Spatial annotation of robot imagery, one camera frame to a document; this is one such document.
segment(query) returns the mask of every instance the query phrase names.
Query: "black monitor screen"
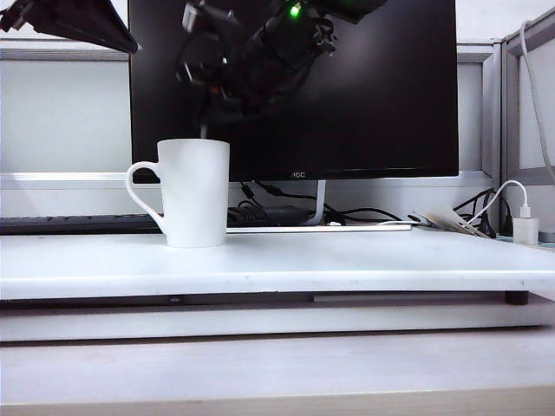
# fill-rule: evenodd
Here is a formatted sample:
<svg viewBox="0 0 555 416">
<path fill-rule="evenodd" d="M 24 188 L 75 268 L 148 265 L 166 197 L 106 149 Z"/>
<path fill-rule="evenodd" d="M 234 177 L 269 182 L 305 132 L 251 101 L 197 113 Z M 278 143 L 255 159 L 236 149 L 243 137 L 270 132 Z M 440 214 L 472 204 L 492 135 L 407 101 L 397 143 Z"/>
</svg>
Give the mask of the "black monitor screen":
<svg viewBox="0 0 555 416">
<path fill-rule="evenodd" d="M 129 1 L 130 29 L 142 47 L 131 58 L 134 161 L 156 161 L 159 140 L 199 137 L 199 106 L 215 87 L 179 79 L 176 68 L 184 48 L 199 62 L 219 45 L 194 44 L 183 27 L 186 3 Z M 271 3 L 206 0 L 232 10 L 248 36 L 275 16 Z M 206 123 L 209 139 L 231 144 L 230 179 L 457 175 L 454 0 L 388 0 L 359 23 L 322 16 L 334 23 L 335 50 L 315 59 L 279 106 Z"/>
</svg>

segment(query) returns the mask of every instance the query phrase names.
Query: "white charger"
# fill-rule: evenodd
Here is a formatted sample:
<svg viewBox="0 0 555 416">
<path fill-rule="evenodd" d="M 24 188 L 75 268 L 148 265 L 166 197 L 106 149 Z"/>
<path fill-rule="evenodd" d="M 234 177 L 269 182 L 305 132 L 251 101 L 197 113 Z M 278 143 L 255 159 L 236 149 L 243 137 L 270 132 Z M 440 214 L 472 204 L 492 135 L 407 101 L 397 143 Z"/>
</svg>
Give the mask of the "white charger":
<svg viewBox="0 0 555 416">
<path fill-rule="evenodd" d="M 520 208 L 520 217 L 513 218 L 513 242 L 516 244 L 536 245 L 539 238 L 539 220 L 532 218 L 529 206 Z"/>
<path fill-rule="evenodd" d="M 495 200 L 503 192 L 507 185 L 514 184 L 522 189 L 524 193 L 524 204 L 520 207 L 520 217 L 513 218 L 513 242 L 516 244 L 536 245 L 539 238 L 539 220 L 532 218 L 532 208 L 528 205 L 528 192 L 526 188 L 518 180 L 507 180 L 497 193 L 493 196 L 492 200 L 484 209 L 474 216 L 468 223 L 472 223 L 481 215 L 490 209 Z"/>
</svg>

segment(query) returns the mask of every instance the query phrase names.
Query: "desk leg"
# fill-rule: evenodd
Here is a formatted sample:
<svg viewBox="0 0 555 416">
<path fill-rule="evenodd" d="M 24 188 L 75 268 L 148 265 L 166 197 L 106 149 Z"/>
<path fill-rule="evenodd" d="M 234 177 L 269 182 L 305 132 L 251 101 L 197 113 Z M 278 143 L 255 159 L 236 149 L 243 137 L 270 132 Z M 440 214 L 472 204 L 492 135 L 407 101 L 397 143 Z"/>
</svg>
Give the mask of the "desk leg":
<svg viewBox="0 0 555 416">
<path fill-rule="evenodd" d="M 509 305 L 527 305 L 528 298 L 530 297 L 530 292 L 515 292 L 507 291 L 505 292 L 505 302 Z"/>
</svg>

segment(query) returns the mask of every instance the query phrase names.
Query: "desk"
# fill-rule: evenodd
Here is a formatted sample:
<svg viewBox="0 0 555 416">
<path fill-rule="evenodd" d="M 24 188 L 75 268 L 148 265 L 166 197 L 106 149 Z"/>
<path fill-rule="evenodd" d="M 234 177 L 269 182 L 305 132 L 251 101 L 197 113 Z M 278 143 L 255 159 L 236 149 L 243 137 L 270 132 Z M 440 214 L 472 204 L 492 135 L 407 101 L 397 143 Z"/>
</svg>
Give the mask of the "desk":
<svg viewBox="0 0 555 416">
<path fill-rule="evenodd" d="M 162 236 L 7 237 L 2 299 L 555 286 L 550 251 L 424 230 L 333 238 L 176 250 Z M 1 354 L 8 416 L 555 413 L 552 327 L 22 343 Z"/>
<path fill-rule="evenodd" d="M 3 416 L 555 414 L 554 328 L 7 347 L 2 360 Z"/>
</svg>

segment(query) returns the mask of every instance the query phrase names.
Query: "power adapter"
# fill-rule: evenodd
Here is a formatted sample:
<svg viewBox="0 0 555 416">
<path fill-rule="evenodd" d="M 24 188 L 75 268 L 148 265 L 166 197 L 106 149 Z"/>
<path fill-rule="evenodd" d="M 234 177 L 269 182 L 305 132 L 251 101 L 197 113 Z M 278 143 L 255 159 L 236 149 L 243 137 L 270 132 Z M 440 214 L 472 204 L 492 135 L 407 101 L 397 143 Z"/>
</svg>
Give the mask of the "power adapter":
<svg viewBox="0 0 555 416">
<path fill-rule="evenodd" d="M 532 208 L 525 204 L 520 208 L 520 218 L 513 218 L 513 242 L 537 245 L 538 238 L 539 219 L 532 218 Z"/>
</svg>

